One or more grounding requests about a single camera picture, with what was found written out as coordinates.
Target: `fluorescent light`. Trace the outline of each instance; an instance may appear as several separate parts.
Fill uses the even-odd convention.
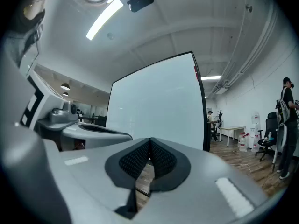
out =
[[[221,76],[214,76],[214,77],[202,77],[201,80],[218,80]]]
[[[114,0],[108,0],[106,3],[112,3]]]
[[[217,92],[216,95],[222,95],[224,92],[226,92],[228,89],[227,88],[220,88]]]
[[[116,13],[121,7],[123,3],[119,0],[114,0],[97,18],[94,22],[90,30],[88,31],[86,37],[89,40],[92,40],[93,37],[97,34],[99,29],[105,24],[105,22],[114,14]]]

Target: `wooden floor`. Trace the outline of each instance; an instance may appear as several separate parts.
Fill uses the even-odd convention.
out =
[[[238,141],[230,139],[227,147],[227,137],[221,136],[222,142],[211,142],[210,152],[221,157],[229,164],[248,164],[250,166],[251,174],[249,175],[268,196],[272,196],[280,190],[286,188],[292,178],[296,162],[292,160],[289,171],[290,176],[285,180],[279,179],[279,174],[276,172],[280,163],[280,156],[277,156],[274,172],[272,172],[273,156],[267,154],[263,161],[259,159],[263,154],[255,154],[248,149],[247,152],[240,152],[237,145]],[[247,165],[234,166],[242,173],[248,174],[249,168]]]
[[[237,145],[237,140],[230,139],[229,147],[227,147],[227,137],[221,136],[221,139],[223,139],[222,142],[211,142],[210,152],[221,157],[229,164],[249,164],[251,170],[249,177],[252,178],[268,196],[272,196],[288,186],[296,166],[295,161],[291,162],[289,168],[290,177],[286,178],[285,180],[280,180],[279,174],[276,172],[280,162],[280,156],[277,157],[275,169],[274,172],[272,172],[272,156],[266,155],[264,156],[264,160],[260,162],[259,159],[263,154],[258,154],[257,157],[255,157],[255,154],[251,152],[251,149],[248,149],[247,152],[240,152]],[[233,167],[237,168],[246,175],[249,174],[249,168],[247,165]],[[150,182],[153,180],[153,178],[154,168],[153,166],[147,164],[140,177],[136,181],[136,187],[148,193]],[[140,210],[149,200],[149,197],[141,194],[138,191],[136,191],[136,195],[137,207],[138,210]]]

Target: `black office chair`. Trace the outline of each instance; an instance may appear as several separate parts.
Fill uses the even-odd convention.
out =
[[[269,153],[270,149],[273,150],[271,148],[271,146],[276,144],[276,141],[277,141],[277,131],[276,130],[277,129],[278,129],[278,122],[277,122],[276,112],[269,113],[268,118],[266,119],[266,132],[265,132],[264,137],[265,138],[268,137],[269,132],[272,132],[272,137],[274,138],[274,140],[263,143],[263,140],[264,140],[264,139],[262,139],[263,129],[258,130],[258,132],[260,132],[260,134],[261,134],[260,135],[261,140],[258,141],[258,144],[260,146],[265,147],[265,150],[256,152],[256,156],[257,156],[257,154],[263,154],[263,156],[260,158],[260,161],[262,161],[263,157]]]

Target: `desk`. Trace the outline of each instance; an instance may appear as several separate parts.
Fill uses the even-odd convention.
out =
[[[80,120],[80,122],[82,122],[83,119],[85,119],[85,120],[91,120],[92,123],[96,120],[95,118],[83,117],[83,116],[79,116],[78,119]]]
[[[219,140],[221,140],[221,130],[228,130],[228,144],[227,144],[227,147],[229,145],[229,137],[231,136],[231,133],[232,131],[234,131],[234,134],[233,134],[233,138],[235,138],[235,130],[238,130],[238,129],[244,129],[245,131],[245,126],[230,126],[230,127],[221,127],[220,128],[220,131],[219,131]]]

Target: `shoe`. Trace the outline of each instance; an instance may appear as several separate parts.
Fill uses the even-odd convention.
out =
[[[290,175],[290,172],[288,172],[288,173],[286,174],[286,176],[284,176],[284,177],[280,176],[279,179],[280,179],[280,180],[283,180],[283,179],[287,178],[289,175]]]

